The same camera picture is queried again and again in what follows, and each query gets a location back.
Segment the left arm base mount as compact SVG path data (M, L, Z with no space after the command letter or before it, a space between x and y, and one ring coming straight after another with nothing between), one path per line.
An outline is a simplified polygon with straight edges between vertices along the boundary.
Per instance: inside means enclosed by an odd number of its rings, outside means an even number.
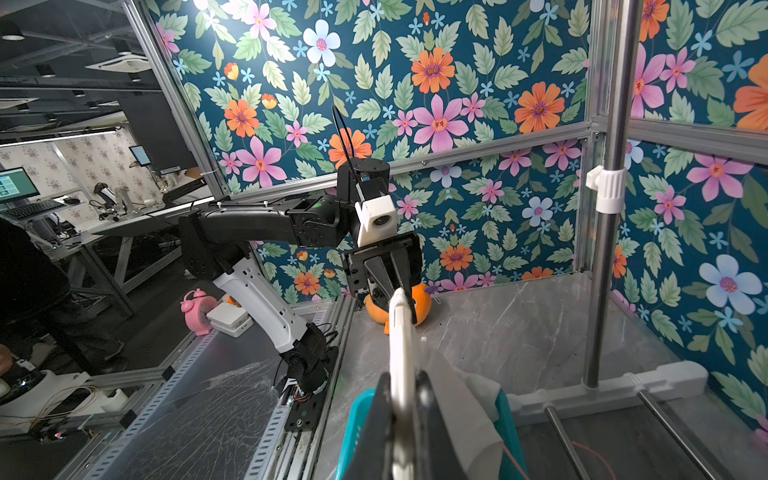
M285 424L287 432L314 431L318 426L338 353L337 346L329 347L314 368L297 382Z

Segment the teal laundry basket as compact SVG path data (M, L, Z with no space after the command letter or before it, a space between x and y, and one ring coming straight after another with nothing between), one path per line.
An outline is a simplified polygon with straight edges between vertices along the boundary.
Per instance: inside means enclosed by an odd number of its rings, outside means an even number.
M345 471L354 456L356 446L367 420L368 412L375 397L375 392L375 389L369 389L362 392L357 396L350 408L345 436L335 473L336 480L340 480L344 477ZM500 435L504 446L509 450L513 457L513 459L510 459L507 454L502 455L499 478L527 479L528 470L517 434L515 421L507 396L503 390L499 392L495 401L495 406L499 414L499 419L494 422L494 428Z

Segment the white steel clothes rack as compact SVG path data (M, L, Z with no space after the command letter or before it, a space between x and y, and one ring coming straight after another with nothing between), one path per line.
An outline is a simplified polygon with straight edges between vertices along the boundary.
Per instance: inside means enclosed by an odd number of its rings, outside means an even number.
M610 278L619 215L625 206L625 144L628 139L631 97L643 4L640 1L607 3L599 15L600 28L593 35L598 49L592 60L592 83L609 86L608 117L602 161L582 177L582 184L595 192L596 239L592 263L592 285L583 376L580 384L531 394L512 396L518 423L549 422L559 436L569 460L581 479L589 474L568 436L565 418L605 413L637 405L645 406L706 479L719 474L684 432L663 410L664 400L703 394L708 373L690 361L662 365L652 371L600 378L600 361L608 312Z

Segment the pink alarm clock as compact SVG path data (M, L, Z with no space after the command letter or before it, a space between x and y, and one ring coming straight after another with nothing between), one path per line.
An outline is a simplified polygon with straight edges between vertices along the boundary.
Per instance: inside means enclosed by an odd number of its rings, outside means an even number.
M213 328L207 314L215 309L218 303L216 298L201 289L187 292L180 303L180 310L188 329L197 336L208 335Z

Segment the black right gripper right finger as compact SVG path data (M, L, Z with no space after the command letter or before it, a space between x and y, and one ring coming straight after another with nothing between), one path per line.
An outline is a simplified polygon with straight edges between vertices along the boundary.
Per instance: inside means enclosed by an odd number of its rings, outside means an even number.
M415 478L466 479L425 371L416 376L415 408Z

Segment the white clothespin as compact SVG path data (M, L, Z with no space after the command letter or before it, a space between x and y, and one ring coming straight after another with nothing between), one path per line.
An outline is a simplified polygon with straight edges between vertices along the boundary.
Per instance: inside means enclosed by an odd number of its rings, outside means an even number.
M394 479L415 478L415 398L418 351L413 346L411 297L398 288L389 302L389 373L394 416Z

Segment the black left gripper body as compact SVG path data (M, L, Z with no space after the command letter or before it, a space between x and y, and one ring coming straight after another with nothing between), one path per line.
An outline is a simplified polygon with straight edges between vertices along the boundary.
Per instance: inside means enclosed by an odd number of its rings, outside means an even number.
M380 196L354 206L356 247L345 254L344 270L353 293L390 300L396 290L411 293L420 282L423 262L414 232L398 231L392 198Z

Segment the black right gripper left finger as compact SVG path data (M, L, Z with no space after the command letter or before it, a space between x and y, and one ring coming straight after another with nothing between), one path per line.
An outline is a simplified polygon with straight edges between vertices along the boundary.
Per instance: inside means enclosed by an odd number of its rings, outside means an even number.
M362 435L343 480L392 479L393 408L390 374L383 373L376 385Z

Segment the white garment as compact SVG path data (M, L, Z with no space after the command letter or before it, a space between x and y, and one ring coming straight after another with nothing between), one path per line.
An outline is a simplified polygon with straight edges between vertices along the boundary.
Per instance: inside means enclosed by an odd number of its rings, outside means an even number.
M504 456L494 422L501 385L454 367L437 349L419 342L420 366L426 371L458 462L469 479L497 479Z

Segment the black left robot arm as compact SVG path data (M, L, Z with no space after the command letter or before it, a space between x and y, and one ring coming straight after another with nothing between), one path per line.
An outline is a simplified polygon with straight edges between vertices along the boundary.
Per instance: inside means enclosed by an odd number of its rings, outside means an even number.
M271 284L260 280L252 245L335 248L350 238L354 246L342 256L350 291L366 293L388 309L398 289L411 292L420 283L423 270L417 234L398 230L389 180L387 162L354 158L338 171L333 195L298 195L267 206L223 201L178 219L186 269L246 310L304 394L317 394L328 382L328 340L318 327L290 313Z

